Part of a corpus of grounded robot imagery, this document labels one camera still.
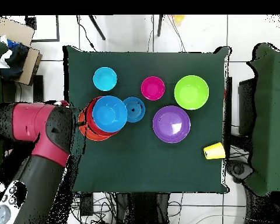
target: purple bowl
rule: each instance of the purple bowl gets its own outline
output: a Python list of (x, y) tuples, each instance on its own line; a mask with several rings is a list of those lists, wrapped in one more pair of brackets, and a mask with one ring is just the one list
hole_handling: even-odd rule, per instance
[(157, 111), (152, 121), (153, 131), (162, 141), (175, 144), (183, 140), (190, 131), (188, 114), (176, 106), (167, 106)]

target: red bowl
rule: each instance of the red bowl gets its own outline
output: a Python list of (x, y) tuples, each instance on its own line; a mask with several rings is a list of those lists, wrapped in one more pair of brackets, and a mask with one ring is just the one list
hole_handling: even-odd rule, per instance
[(93, 106), (96, 104), (96, 102), (99, 100), (99, 98), (102, 98), (103, 96), (99, 96), (94, 98), (89, 105), (87, 106), (87, 110), (86, 110), (86, 121), (87, 121), (87, 125), (89, 127), (89, 129), (91, 129), (95, 134), (100, 135), (101, 137), (110, 137), (115, 135), (118, 131), (116, 132), (106, 132), (106, 131), (102, 131), (95, 123), (95, 121), (93, 120), (92, 117), (92, 109)]
[[(82, 111), (79, 115), (79, 122), (83, 122), (84, 119), (84, 111)], [(103, 141), (106, 140), (107, 138), (109, 138), (109, 136), (99, 136), (95, 133), (93, 133), (93, 131), (91, 131), (91, 129), (89, 129), (89, 127), (85, 124), (83, 126), (79, 127), (80, 132), (82, 133), (82, 135), (86, 136), (89, 140), (93, 140), (93, 141)]]

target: lime green bowl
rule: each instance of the lime green bowl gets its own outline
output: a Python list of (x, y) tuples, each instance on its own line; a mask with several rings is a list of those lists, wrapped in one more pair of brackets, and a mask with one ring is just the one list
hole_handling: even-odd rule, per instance
[(185, 76), (174, 88), (174, 98), (178, 105), (187, 110), (202, 107), (208, 100), (209, 89), (206, 81), (199, 76)]

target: cardboard box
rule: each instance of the cardboard box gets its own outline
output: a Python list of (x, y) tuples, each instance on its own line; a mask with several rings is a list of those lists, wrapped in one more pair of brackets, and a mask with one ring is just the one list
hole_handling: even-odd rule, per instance
[(18, 80), (15, 80), (26, 85), (29, 85), (30, 81), (32, 83), (32, 76), (36, 74), (42, 58), (39, 50), (30, 47), (33, 34), (34, 29), (31, 27), (0, 17), (0, 37), (6, 35), (8, 40), (21, 42), (24, 46), (29, 47), (23, 73)]

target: blue cup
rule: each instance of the blue cup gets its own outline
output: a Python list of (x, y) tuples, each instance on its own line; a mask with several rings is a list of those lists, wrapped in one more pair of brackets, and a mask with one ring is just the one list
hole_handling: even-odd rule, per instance
[(92, 117), (102, 131), (116, 132), (127, 122), (127, 108), (119, 98), (104, 96), (94, 105)]
[(145, 106), (142, 100), (136, 97), (129, 97), (124, 100), (124, 104), (128, 111), (128, 122), (135, 123), (143, 118)]
[(95, 87), (102, 91), (108, 91), (115, 87), (117, 75), (114, 70), (108, 67), (101, 67), (93, 75)]

